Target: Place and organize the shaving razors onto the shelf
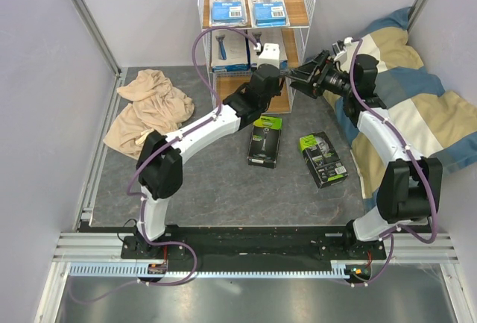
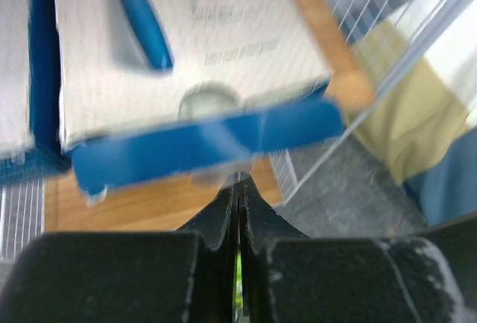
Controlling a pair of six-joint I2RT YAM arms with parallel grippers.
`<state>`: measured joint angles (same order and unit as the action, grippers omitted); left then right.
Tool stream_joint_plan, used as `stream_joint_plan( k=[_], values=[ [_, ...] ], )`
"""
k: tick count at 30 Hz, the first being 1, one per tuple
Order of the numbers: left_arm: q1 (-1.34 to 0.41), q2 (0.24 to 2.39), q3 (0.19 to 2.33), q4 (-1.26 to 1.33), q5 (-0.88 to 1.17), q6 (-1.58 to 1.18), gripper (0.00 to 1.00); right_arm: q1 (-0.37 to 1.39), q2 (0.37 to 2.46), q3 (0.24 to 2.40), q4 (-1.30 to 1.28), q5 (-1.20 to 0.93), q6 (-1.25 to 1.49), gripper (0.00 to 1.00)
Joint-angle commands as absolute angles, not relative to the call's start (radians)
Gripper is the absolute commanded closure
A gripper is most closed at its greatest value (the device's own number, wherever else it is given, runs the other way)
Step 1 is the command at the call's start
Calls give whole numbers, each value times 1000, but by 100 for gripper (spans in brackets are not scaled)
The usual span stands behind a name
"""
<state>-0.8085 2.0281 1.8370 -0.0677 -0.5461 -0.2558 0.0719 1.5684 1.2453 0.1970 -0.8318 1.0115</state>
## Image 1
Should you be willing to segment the Harry's razor box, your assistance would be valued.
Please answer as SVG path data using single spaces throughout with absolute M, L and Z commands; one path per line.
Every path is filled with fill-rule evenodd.
M 212 35 L 212 72 L 244 72 L 249 69 L 247 40 L 241 34 L 218 30 Z
M 254 44 L 248 41 L 250 49 L 250 67 L 256 68 L 258 66 L 258 60 L 262 54 L 266 52 L 265 48 L 267 44 L 277 45 L 279 48 L 276 51 L 272 51 L 275 57 L 279 58 L 279 68 L 284 70 L 288 66 L 288 58 L 285 51 L 285 45 L 283 41 L 282 31 L 276 28 L 255 29 L 248 31 L 248 33 L 254 38 L 257 43 L 260 44 L 262 52 L 258 52 L 254 48 Z

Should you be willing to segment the Gillette razor white card pack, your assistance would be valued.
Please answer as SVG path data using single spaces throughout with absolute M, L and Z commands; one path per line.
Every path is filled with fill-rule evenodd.
M 252 28 L 288 27 L 284 0 L 247 0 Z

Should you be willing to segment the blue Gillette razor blister pack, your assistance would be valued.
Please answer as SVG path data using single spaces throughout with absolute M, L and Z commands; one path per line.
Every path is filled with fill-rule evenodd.
M 247 24 L 245 0 L 209 0 L 209 25 L 243 27 Z

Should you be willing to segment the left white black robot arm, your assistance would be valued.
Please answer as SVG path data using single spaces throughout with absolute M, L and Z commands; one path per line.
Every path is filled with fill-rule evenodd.
M 147 258 L 161 255 L 165 214 L 171 197 L 183 184 L 183 165 L 199 151 L 254 123 L 282 90 L 280 70 L 262 64 L 223 104 L 185 128 L 163 136 L 149 134 L 136 164 L 142 206 L 137 248 Z

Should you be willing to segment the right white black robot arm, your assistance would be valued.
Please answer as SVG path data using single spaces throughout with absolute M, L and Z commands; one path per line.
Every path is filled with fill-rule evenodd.
M 398 230 L 410 233 L 409 225 L 421 219 L 430 219 L 431 235 L 418 239 L 430 244 L 437 236 L 442 164 L 412 148 L 391 122 L 384 102 L 374 92 L 378 64 L 369 54 L 354 54 L 349 70 L 343 71 L 336 57 L 322 51 L 287 73 L 291 86 L 310 98 L 326 91 L 342 97 L 346 117 L 386 165 L 376 206 L 349 223 L 341 240 L 343 253 L 353 259 L 368 250 L 369 241 L 382 240 Z

